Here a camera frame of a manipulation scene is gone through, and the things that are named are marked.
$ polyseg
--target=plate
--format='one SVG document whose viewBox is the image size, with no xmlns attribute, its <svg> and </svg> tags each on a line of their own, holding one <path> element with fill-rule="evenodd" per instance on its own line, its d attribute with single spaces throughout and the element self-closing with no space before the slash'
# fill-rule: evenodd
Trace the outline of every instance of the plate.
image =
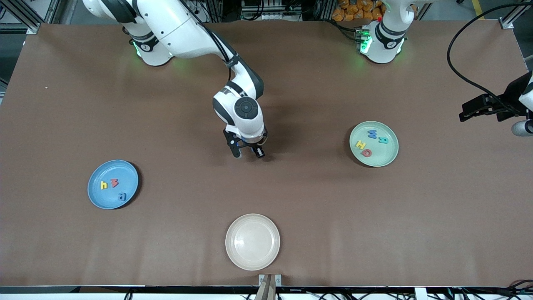
<svg viewBox="0 0 533 300">
<path fill-rule="evenodd" d="M 239 268 L 257 271 L 270 265 L 278 256 L 279 231 L 269 218 L 248 214 L 237 218 L 226 234 L 226 252 Z"/>
<path fill-rule="evenodd" d="M 139 185 L 139 174 L 127 161 L 112 160 L 99 166 L 91 175 L 87 194 L 101 209 L 115 209 L 133 198 Z"/>
<path fill-rule="evenodd" d="M 358 124 L 350 134 L 350 149 L 362 163 L 384 167 L 398 155 L 398 138 L 387 125 L 376 121 Z"/>
</svg>

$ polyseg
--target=green led light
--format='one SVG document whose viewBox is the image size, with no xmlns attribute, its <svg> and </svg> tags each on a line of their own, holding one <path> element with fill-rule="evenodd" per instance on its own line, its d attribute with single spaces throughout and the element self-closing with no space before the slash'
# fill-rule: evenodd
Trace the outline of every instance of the green led light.
<svg viewBox="0 0 533 300">
<path fill-rule="evenodd" d="M 396 54 L 400 53 L 401 51 L 401 46 L 403 45 L 403 42 L 405 41 L 404 38 L 401 39 L 401 42 L 400 42 L 400 45 L 398 46 L 398 50 L 396 51 Z"/>
<path fill-rule="evenodd" d="M 133 43 L 133 46 L 135 47 L 135 50 L 137 50 L 137 56 L 141 57 L 141 53 L 139 52 L 139 48 L 137 48 L 137 45 Z"/>
<path fill-rule="evenodd" d="M 372 44 L 372 37 L 369 36 L 368 39 L 361 44 L 361 53 L 366 54 L 368 52 L 368 49 L 370 49 L 371 44 Z"/>
</svg>

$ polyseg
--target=table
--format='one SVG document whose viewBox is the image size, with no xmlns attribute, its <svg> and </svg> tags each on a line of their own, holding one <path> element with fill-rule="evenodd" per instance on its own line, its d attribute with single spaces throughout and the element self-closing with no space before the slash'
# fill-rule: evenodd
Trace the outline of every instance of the table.
<svg viewBox="0 0 533 300">
<path fill-rule="evenodd" d="M 377 65 L 327 23 L 216 24 L 265 82 L 267 157 L 235 160 L 211 98 L 219 58 L 149 67 L 119 26 L 43 25 L 28 36 L 0 107 L 0 284 L 506 286 L 533 276 L 533 141 L 514 121 L 460 123 L 481 94 L 446 65 L 464 22 L 414 22 Z M 516 40 L 479 21 L 457 41 L 464 74 L 503 92 L 526 72 Z M 347 144 L 389 125 L 398 158 L 366 168 Z M 101 210 L 101 163 L 141 171 L 139 196 Z M 247 272 L 226 255 L 240 215 L 271 218 L 277 259 Z"/>
</svg>

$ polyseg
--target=black cable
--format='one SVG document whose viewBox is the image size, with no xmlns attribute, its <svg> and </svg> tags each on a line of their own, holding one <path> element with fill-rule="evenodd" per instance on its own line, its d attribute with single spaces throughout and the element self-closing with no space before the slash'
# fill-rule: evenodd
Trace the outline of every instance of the black cable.
<svg viewBox="0 0 533 300">
<path fill-rule="evenodd" d="M 400 299 L 400 297 L 399 297 L 400 294 L 398 294 L 398 297 L 396 297 L 396 296 L 394 296 L 394 295 L 392 295 L 392 294 L 389 294 L 389 293 L 385 293 L 385 294 L 387 294 L 387 295 L 389 295 L 389 296 L 391 296 L 391 297 L 393 297 L 393 298 L 396 298 L 396 300 L 402 300 L 402 299 Z"/>
<path fill-rule="evenodd" d="M 461 293 L 463 294 L 463 300 L 470 300 L 468 295 L 465 293 L 464 289 L 461 289 Z"/>
<path fill-rule="evenodd" d="M 337 300 L 341 300 L 337 295 L 335 295 L 334 293 L 325 293 L 323 294 L 322 296 L 320 296 L 320 298 L 318 298 L 318 300 L 324 300 L 324 297 L 326 295 L 333 295 L 335 298 L 337 298 Z"/>
<path fill-rule="evenodd" d="M 263 11 L 265 9 L 265 2 L 264 2 L 264 0 L 257 0 L 257 2 L 258 2 L 257 3 L 257 12 L 255 13 L 255 15 L 252 18 L 250 18 L 250 19 L 247 19 L 247 18 L 243 17 L 243 20 L 254 21 L 254 20 L 257 20 L 263 14 Z"/>
<path fill-rule="evenodd" d="M 285 5 L 285 8 L 283 9 L 283 11 L 286 11 L 286 12 L 292 11 L 293 9 L 291 8 L 291 6 L 302 5 L 302 2 L 303 0 L 290 0 L 289 3 Z"/>
<path fill-rule="evenodd" d="M 205 8 L 205 6 L 204 6 L 204 2 L 202 2 L 202 1 L 200 1 L 200 0 L 198 0 L 198 2 L 200 3 L 201 8 L 204 9 L 204 11 L 205 11 L 206 14 L 211 15 L 211 17 L 219 17 L 219 18 L 222 18 L 221 15 L 217 15 L 217 14 L 212 14 L 212 13 L 210 13 L 210 12 L 207 10 L 207 8 Z"/>
<path fill-rule="evenodd" d="M 346 291 L 340 291 L 338 292 L 339 294 L 341 294 L 344 298 L 346 298 L 347 300 L 359 300 L 357 299 L 355 296 L 352 295 L 352 293 L 349 291 L 349 290 L 346 290 Z"/>
<path fill-rule="evenodd" d="M 359 298 L 359 300 L 363 300 L 364 298 L 366 298 L 368 295 L 370 295 L 371 293 L 367 293 L 367 294 L 364 294 L 361 296 L 361 298 Z"/>
<path fill-rule="evenodd" d="M 133 292 L 135 290 L 133 288 L 130 288 L 126 295 L 124 296 L 124 300 L 132 300 L 133 299 Z"/>
<path fill-rule="evenodd" d="M 306 10 L 306 11 L 302 11 L 302 12 L 300 13 L 300 16 L 298 17 L 298 22 L 300 21 L 300 18 L 302 17 L 303 14 L 305 14 L 306 12 L 310 12 L 310 11 L 312 11 L 312 10 L 313 10 L 313 9 L 308 9 L 308 10 Z"/>
<path fill-rule="evenodd" d="M 478 298 L 479 300 L 485 300 L 483 297 L 481 297 L 480 295 L 476 294 L 476 293 L 472 293 L 472 295 L 474 295 L 474 297 Z"/>
<path fill-rule="evenodd" d="M 511 300 L 513 298 L 516 298 L 518 300 L 522 300 L 518 295 L 511 295 L 509 298 L 507 298 L 507 300 Z"/>
<path fill-rule="evenodd" d="M 530 280 L 520 280 L 519 282 L 517 282 L 517 283 L 515 283 L 515 284 L 513 284 L 513 285 L 511 285 L 511 286 L 508 286 L 507 288 L 508 288 L 508 289 L 513 289 L 513 288 L 516 288 L 516 287 L 518 287 L 518 286 L 523 285 L 524 283 L 529 283 L 529 282 L 533 282 L 533 280 L 531 280 L 531 279 L 530 279 Z"/>
<path fill-rule="evenodd" d="M 224 63 L 227 64 L 230 61 L 230 59 L 228 57 L 228 54 L 224 50 L 224 47 L 222 47 L 222 45 L 220 44 L 219 39 L 213 34 L 213 32 L 209 28 L 207 28 L 207 26 L 205 26 L 205 24 L 198 18 L 197 15 L 195 15 L 195 14 L 193 14 L 193 15 L 195 16 L 196 20 L 198 21 L 197 24 L 201 25 L 205 29 L 205 31 L 207 32 L 209 37 L 211 37 L 211 39 L 213 40 L 213 43 L 215 43 L 216 47 L 218 48 L 218 50 L 222 54 L 222 57 L 224 58 Z M 228 81 L 230 79 L 231 79 L 231 68 L 228 68 Z"/>
<path fill-rule="evenodd" d="M 365 40 L 362 40 L 360 38 L 354 38 L 354 37 L 348 35 L 347 33 L 345 33 L 343 30 L 349 31 L 349 32 L 352 32 L 352 33 L 356 32 L 356 30 L 352 29 L 352 28 L 347 28 L 347 27 L 341 26 L 341 25 L 337 24 L 337 22 L 335 20 L 320 19 L 319 21 L 328 22 L 331 25 L 337 27 L 337 29 L 341 31 L 342 35 L 344 35 L 347 39 L 349 39 L 351 41 L 354 41 L 354 42 L 364 42 L 365 41 Z"/>
<path fill-rule="evenodd" d="M 506 105 L 505 103 L 502 102 L 502 100 L 496 96 L 493 92 L 489 91 L 487 88 L 485 88 L 484 86 L 480 85 L 480 84 L 477 84 L 473 81 L 471 81 L 470 79 L 466 78 L 463 74 L 461 74 L 455 67 L 454 65 L 451 63 L 451 59 L 450 59 L 450 52 L 451 52 L 451 47 L 454 45 L 455 43 L 455 40 L 457 39 L 457 37 L 468 27 L 470 26 L 472 23 L 474 23 L 475 21 L 477 21 L 478 19 L 480 19 L 481 17 L 484 17 L 485 15 L 487 15 L 488 13 L 491 13 L 493 11 L 497 11 L 497 10 L 500 10 L 500 9 L 504 9 L 504 8 L 507 8 L 507 7 L 517 7 L 517 6 L 532 6 L 533 3 L 511 3 L 511 4 L 505 4 L 505 5 L 500 5 L 500 6 L 497 6 L 493 9 L 490 9 L 482 14 L 480 14 L 479 16 L 475 17 L 474 19 L 470 20 L 468 23 L 466 23 L 465 26 L 463 26 L 461 29 L 459 29 L 459 31 L 455 34 L 454 38 L 451 39 L 451 42 L 450 42 L 450 45 L 448 46 L 448 51 L 446 53 L 446 59 L 448 60 L 448 66 L 450 66 L 451 70 L 457 75 L 459 76 L 459 78 L 461 78 L 462 80 L 464 80 L 465 82 L 467 82 L 468 84 L 484 91 L 485 93 L 489 94 L 491 97 L 493 97 L 500 105 L 502 105 L 503 107 L 505 107 L 505 109 L 507 109 L 509 112 L 513 113 L 513 114 L 519 114 L 520 112 L 517 111 L 516 109 Z"/>
<path fill-rule="evenodd" d="M 335 21 L 335 20 L 320 19 L 319 21 L 328 22 L 328 23 L 330 23 L 331 25 L 337 27 L 338 29 L 346 30 L 346 31 L 349 31 L 349 32 L 356 32 L 356 30 L 353 29 L 353 28 L 348 28 L 348 27 L 344 27 L 344 26 L 339 25 L 339 24 L 337 23 L 337 21 Z"/>
</svg>

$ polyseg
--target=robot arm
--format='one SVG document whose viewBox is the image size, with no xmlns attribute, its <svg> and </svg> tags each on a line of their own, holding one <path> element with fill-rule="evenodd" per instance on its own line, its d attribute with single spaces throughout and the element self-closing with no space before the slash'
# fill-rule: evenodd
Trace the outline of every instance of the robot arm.
<svg viewBox="0 0 533 300">
<path fill-rule="evenodd" d="M 372 21 L 362 27 L 359 51 L 378 64 L 392 61 L 400 53 L 405 33 L 415 19 L 411 4 L 435 1 L 438 0 L 383 0 L 387 12 L 381 22 Z"/>
<path fill-rule="evenodd" d="M 213 97 L 216 114 L 226 123 L 224 136 L 235 157 L 252 148 L 263 157 L 267 138 L 257 99 L 263 81 L 220 36 L 204 26 L 187 6 L 177 0 L 83 0 L 97 17 L 115 19 L 126 28 L 138 55 L 151 66 L 172 57 L 194 58 L 216 54 L 235 77 Z"/>
<path fill-rule="evenodd" d="M 511 82 L 498 99 L 482 94 L 463 104 L 459 120 L 465 122 L 473 117 L 496 114 L 498 121 L 514 116 L 525 116 L 525 121 L 516 122 L 511 131 L 519 137 L 533 136 L 533 76 L 531 72 Z"/>
</svg>

